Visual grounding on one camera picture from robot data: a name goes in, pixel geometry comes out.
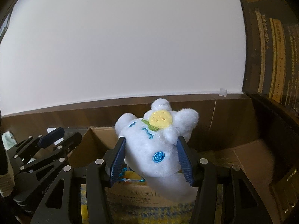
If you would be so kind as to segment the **white plush toy yellow flower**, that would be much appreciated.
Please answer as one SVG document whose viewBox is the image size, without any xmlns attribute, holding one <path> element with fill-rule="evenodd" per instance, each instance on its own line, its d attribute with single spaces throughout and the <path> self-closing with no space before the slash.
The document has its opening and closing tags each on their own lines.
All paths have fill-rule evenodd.
<svg viewBox="0 0 299 224">
<path fill-rule="evenodd" d="M 174 111 L 163 98 L 155 100 L 142 118 L 121 115 L 115 132 L 126 139 L 124 162 L 164 198 L 178 203 L 194 201 L 198 189 L 186 181 L 176 145 L 180 136 L 190 140 L 198 122 L 196 110 Z"/>
</svg>

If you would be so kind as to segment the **yellow blue woven rug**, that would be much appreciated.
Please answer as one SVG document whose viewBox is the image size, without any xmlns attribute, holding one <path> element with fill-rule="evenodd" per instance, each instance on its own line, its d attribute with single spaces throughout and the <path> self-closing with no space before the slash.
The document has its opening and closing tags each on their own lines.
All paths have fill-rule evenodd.
<svg viewBox="0 0 299 224">
<path fill-rule="evenodd" d="M 189 223 L 194 201 L 172 207 L 140 207 L 108 201 L 114 223 Z"/>
</svg>

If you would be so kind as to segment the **brown cardboard box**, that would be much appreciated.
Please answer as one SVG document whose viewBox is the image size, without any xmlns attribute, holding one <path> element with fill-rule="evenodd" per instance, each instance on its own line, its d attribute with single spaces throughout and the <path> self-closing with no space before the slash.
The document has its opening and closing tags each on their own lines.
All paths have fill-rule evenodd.
<svg viewBox="0 0 299 224">
<path fill-rule="evenodd" d="M 81 143 L 68 157 L 73 168 L 88 166 L 92 161 L 102 158 L 105 152 L 113 148 L 118 140 L 113 127 L 90 127 L 84 129 Z M 121 203 L 140 207 L 178 206 L 151 189 L 145 183 L 116 183 L 106 188 L 107 199 L 111 203 Z"/>
</svg>

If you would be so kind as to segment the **dark wooden bookshelf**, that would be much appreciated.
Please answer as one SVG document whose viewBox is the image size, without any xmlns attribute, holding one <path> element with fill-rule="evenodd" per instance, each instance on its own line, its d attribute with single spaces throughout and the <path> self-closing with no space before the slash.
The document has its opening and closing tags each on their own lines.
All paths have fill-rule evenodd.
<svg viewBox="0 0 299 224">
<path fill-rule="evenodd" d="M 242 91 L 252 98 L 259 135 L 273 156 L 269 184 L 280 223 L 298 223 L 298 0 L 240 0 L 246 33 L 246 65 Z M 268 26 L 263 91 L 258 93 L 261 45 L 255 8 Z M 273 70 L 273 35 L 270 19 L 282 22 L 286 75 L 281 103 L 270 98 Z"/>
</svg>

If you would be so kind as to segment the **yellow spine book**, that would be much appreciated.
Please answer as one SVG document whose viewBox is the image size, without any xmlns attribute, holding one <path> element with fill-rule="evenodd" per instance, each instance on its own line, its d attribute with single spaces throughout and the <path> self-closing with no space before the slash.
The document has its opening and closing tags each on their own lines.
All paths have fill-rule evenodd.
<svg viewBox="0 0 299 224">
<path fill-rule="evenodd" d="M 282 22 L 279 19 L 270 19 L 273 37 L 273 70 L 274 78 L 271 81 L 270 98 L 281 103 L 286 75 L 285 36 Z"/>
</svg>

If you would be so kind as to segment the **cream spine book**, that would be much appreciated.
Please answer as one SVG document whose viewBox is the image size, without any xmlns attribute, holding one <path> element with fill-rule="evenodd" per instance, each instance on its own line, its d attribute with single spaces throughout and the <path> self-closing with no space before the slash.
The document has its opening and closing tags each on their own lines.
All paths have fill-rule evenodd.
<svg viewBox="0 0 299 224">
<path fill-rule="evenodd" d="M 261 94 L 263 91 L 263 84 L 265 81 L 266 45 L 269 42 L 269 33 L 268 33 L 268 26 L 264 14 L 260 12 L 259 8 L 255 8 L 254 11 L 258 23 L 258 31 L 259 31 L 260 45 L 261 45 L 261 71 L 260 71 L 260 78 L 259 78 L 259 85 L 258 85 L 258 93 Z"/>
</svg>

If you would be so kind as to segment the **dark wooden wall panel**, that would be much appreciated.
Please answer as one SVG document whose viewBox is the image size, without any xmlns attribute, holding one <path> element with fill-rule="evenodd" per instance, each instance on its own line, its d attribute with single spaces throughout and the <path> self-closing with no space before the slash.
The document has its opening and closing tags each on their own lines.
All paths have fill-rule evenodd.
<svg viewBox="0 0 299 224">
<path fill-rule="evenodd" d="M 157 96 L 123 98 L 48 107 L 3 116 L 1 131 L 10 131 L 18 142 L 44 134 L 49 127 L 89 128 L 114 126 L 124 113 L 138 118 Z M 244 94 L 166 96 L 173 110 L 193 108 L 200 116 L 189 145 L 198 151 L 232 148 L 258 139 L 252 100 Z"/>
</svg>

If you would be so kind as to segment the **small clear wall clip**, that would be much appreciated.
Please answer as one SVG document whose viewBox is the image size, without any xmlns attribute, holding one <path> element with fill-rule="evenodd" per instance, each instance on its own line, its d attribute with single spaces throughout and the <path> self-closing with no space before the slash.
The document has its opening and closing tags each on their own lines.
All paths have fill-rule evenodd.
<svg viewBox="0 0 299 224">
<path fill-rule="evenodd" d="M 226 97 L 228 94 L 228 90 L 225 89 L 225 88 L 220 88 L 220 91 L 219 91 L 219 96 L 221 97 Z"/>
</svg>

